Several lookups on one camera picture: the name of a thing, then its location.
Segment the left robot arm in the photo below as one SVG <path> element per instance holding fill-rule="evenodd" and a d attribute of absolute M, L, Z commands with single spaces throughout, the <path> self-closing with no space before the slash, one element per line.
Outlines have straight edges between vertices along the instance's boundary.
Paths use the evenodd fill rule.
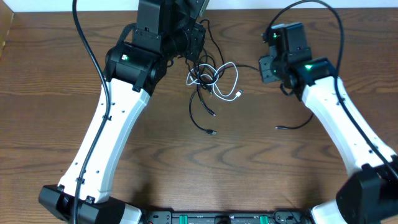
<path fill-rule="evenodd" d="M 165 76 L 171 61 L 198 60 L 205 28 L 197 21 L 206 0 L 141 0 L 106 54 L 98 73 L 99 102 L 83 142 L 56 185 L 46 185 L 39 203 L 67 223 L 139 223 L 142 210 L 112 198 L 118 161 L 132 127 Z"/>

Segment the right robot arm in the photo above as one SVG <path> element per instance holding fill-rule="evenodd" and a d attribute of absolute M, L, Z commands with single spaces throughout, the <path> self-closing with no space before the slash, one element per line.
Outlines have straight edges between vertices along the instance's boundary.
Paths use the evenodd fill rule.
<path fill-rule="evenodd" d="M 264 83 L 281 81 L 321 122 L 349 179 L 334 200 L 310 211 L 314 223 L 379 223 L 397 215 L 397 154 L 371 129 L 348 96 L 337 70 L 312 57 L 300 22 L 270 26 L 259 59 Z"/>

